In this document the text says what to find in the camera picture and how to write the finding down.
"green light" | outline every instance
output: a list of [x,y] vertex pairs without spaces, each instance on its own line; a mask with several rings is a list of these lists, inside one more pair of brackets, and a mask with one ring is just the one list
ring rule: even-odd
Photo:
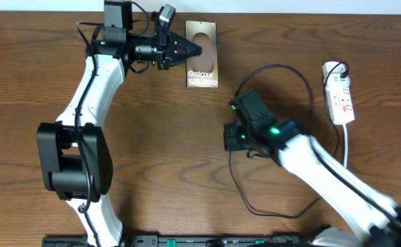
[[270,132],[272,132],[273,134],[279,134],[280,133],[280,130],[279,129],[277,129],[277,128],[270,128]]

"white arm segment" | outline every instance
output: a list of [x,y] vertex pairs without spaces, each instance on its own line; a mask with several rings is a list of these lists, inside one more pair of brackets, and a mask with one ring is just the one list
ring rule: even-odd
[[[394,208],[395,201],[372,189],[354,174],[337,162],[322,146],[313,138],[315,149],[325,162],[336,173],[346,179],[359,191],[374,200],[387,212],[397,216]],[[372,226],[384,228],[389,220],[380,211],[365,202],[341,181],[335,178],[318,160],[310,146],[309,136],[302,134],[287,141],[287,148],[280,150],[278,158],[281,165],[292,174],[300,177],[310,185],[323,199],[326,200],[350,225],[352,231],[359,240],[369,236]]]
[[[78,212],[78,207],[81,204],[86,204],[86,200],[72,199],[67,202],[69,206],[71,206],[75,212],[77,212],[78,217],[80,217],[80,220],[82,221],[88,235],[88,243],[96,246],[97,244],[95,243],[95,238],[93,237],[93,233],[86,222],[84,214]],[[90,204],[88,215],[93,227],[98,233],[101,247],[118,246],[121,239],[121,234],[123,232],[123,224],[113,211],[112,203],[108,193],[106,195],[101,195],[99,202],[92,202]]]
[[[104,127],[107,112],[113,95],[124,81],[124,66],[121,59],[113,58],[110,55],[95,55],[98,64],[97,76],[89,89],[86,99],[83,101],[82,116],[79,126],[92,123],[94,126]],[[92,75],[93,62],[89,56],[86,59],[86,70],[74,97],[64,112],[56,121],[62,121],[63,126],[74,126],[75,108],[83,94],[86,85]]]
[[[86,123],[92,123],[95,126],[103,128],[106,120],[110,103],[113,95],[119,85],[124,81],[124,66],[120,59],[109,55],[95,55],[97,59],[97,76],[95,76],[92,86],[89,88],[86,98],[83,101],[79,126]],[[83,94],[86,85],[92,75],[93,62],[89,56],[86,59],[86,70],[77,91],[74,94],[71,103],[66,110],[57,118],[56,121],[62,121],[63,126],[74,126],[75,108],[78,105],[80,97]],[[68,204],[77,212],[88,235],[88,243],[96,246],[93,233],[84,217],[84,214],[77,211],[78,206],[86,204],[85,200],[72,199]],[[101,195],[99,202],[90,204],[88,215],[92,225],[98,233],[99,241],[102,247],[117,246],[122,234],[122,223],[113,211],[109,195]]]

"white wall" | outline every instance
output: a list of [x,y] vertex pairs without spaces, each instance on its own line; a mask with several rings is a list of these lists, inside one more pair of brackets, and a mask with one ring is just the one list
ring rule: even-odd
[[[136,0],[136,2],[148,12],[158,10],[160,6],[168,3],[178,12],[401,14],[401,0]],[[103,11],[103,0],[0,0],[0,10]]]

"wooden table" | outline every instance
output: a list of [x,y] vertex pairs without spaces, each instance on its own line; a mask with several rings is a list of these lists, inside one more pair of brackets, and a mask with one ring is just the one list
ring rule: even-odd
[[[44,188],[36,130],[56,120],[83,75],[84,43],[75,22],[102,20],[101,12],[0,12],[0,246],[84,234],[72,208]],[[356,120],[348,125],[349,168],[401,202],[401,16],[177,14],[173,30],[183,35],[186,20],[217,22],[220,88],[187,89],[183,65],[151,67],[129,74],[106,119],[114,162],[110,196],[131,232],[307,233],[323,223],[349,230],[323,200],[297,220],[256,217],[241,202],[223,149],[223,125],[235,117],[228,100],[246,75],[271,63],[308,78],[315,136],[330,152],[335,134],[324,112],[321,66],[350,64]],[[307,124],[307,92],[291,72],[263,71],[249,89],[263,90],[279,115]],[[272,161],[245,153],[234,155],[234,173],[260,210],[294,214],[317,197]]]

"power strip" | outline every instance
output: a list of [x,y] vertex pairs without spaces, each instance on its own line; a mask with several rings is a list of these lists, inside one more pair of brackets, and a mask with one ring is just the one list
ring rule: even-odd
[[[322,70],[324,72],[324,83],[332,68],[339,62],[326,62]],[[340,64],[330,74],[326,83],[326,102],[332,122],[335,125],[345,125],[354,120],[354,109],[352,107],[350,92],[350,77],[341,78],[346,71],[345,65]]]

